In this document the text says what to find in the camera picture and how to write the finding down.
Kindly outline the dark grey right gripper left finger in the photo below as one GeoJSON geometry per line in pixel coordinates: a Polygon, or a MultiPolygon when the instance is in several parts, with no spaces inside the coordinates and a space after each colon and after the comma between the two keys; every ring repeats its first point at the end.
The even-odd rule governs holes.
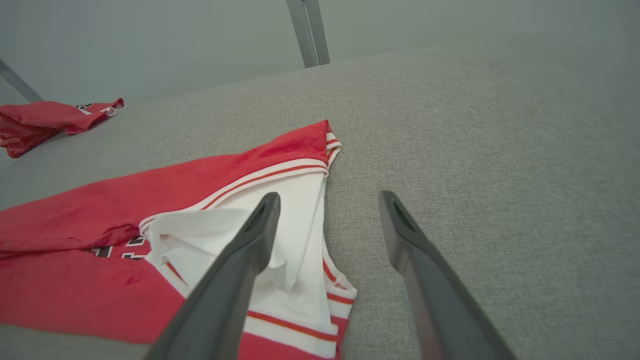
{"type": "Polygon", "coordinates": [[[268,266],[281,213],[266,194],[147,352],[147,360],[235,360],[256,277],[268,266]]]}

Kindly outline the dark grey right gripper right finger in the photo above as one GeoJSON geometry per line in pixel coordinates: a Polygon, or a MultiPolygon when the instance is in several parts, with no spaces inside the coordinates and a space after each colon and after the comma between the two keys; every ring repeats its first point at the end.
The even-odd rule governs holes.
{"type": "Polygon", "coordinates": [[[396,194],[379,193],[388,259],[402,276],[423,360],[514,360],[515,354],[396,194]]]}

